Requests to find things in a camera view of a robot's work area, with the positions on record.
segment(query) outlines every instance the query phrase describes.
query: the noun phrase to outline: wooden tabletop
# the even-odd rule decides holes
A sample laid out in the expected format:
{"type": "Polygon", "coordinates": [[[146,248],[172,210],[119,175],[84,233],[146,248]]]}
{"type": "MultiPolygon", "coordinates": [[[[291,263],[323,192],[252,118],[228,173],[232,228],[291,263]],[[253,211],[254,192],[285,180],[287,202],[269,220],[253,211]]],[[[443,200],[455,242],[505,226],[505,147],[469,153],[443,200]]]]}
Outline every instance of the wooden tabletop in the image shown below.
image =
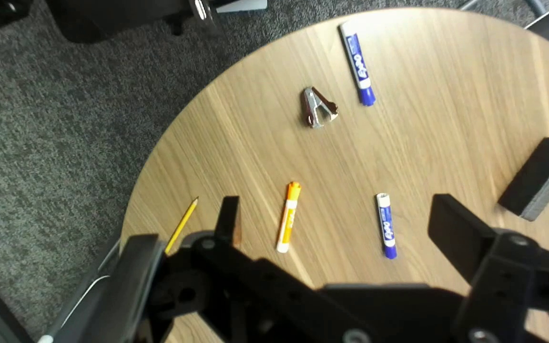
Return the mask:
{"type": "MultiPolygon", "coordinates": [[[[549,136],[549,42],[494,18],[443,9],[389,9],[321,22],[254,52],[185,107],[146,162],[122,236],[168,238],[192,199],[183,235],[215,226],[225,195],[240,195],[242,251],[312,287],[328,282],[468,285],[427,236],[434,193],[451,193],[492,226],[549,249],[549,205],[532,223],[499,195],[549,136]],[[337,26],[360,23],[377,102],[359,103],[337,26]],[[339,106],[313,130],[300,95],[314,86],[339,106]],[[302,193],[291,250],[275,241],[289,182],[302,193]],[[399,257],[384,258],[374,195],[391,195],[399,257]]],[[[215,336],[195,316],[171,342],[215,336]]],[[[528,328],[549,340],[549,317],[528,328]]]]}

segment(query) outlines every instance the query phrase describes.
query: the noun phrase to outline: bolt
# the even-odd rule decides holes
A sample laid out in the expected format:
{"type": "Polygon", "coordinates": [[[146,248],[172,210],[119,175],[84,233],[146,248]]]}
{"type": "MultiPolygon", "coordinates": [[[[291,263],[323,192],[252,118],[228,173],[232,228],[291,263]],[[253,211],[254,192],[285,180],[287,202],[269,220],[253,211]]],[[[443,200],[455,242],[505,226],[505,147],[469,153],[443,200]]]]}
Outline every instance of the bolt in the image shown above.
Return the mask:
{"type": "Polygon", "coordinates": [[[213,247],[215,247],[215,242],[212,239],[208,238],[203,241],[203,248],[209,250],[209,249],[212,249],[213,247]]]}
{"type": "Polygon", "coordinates": [[[342,335],[344,343],[371,343],[370,336],[360,329],[349,329],[342,335]]]}
{"type": "Polygon", "coordinates": [[[471,329],[468,336],[471,343],[499,343],[494,334],[482,329],[471,329]]]}
{"type": "Polygon", "coordinates": [[[522,237],[522,236],[514,235],[514,236],[510,237],[510,240],[514,244],[529,245],[529,241],[527,241],[527,239],[525,239],[525,237],[522,237]]]}

